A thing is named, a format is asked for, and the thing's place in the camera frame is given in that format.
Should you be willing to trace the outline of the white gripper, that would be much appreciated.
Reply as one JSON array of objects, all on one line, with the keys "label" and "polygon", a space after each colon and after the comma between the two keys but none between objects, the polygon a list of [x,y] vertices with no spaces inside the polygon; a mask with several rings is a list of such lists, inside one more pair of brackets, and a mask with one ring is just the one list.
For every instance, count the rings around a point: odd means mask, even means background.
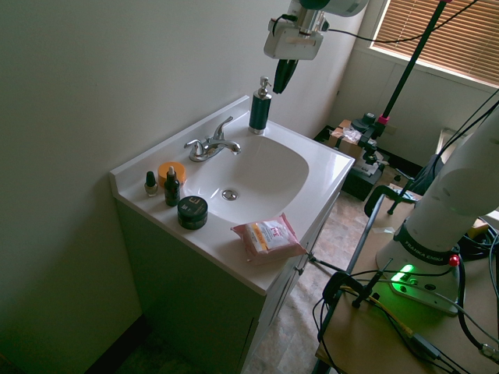
[{"label": "white gripper", "polygon": [[269,29],[264,54],[270,58],[279,59],[274,75],[275,94],[281,94],[292,78],[298,60],[313,60],[316,58],[323,42],[323,35],[312,32],[306,36],[293,25],[277,25],[275,30]]}]

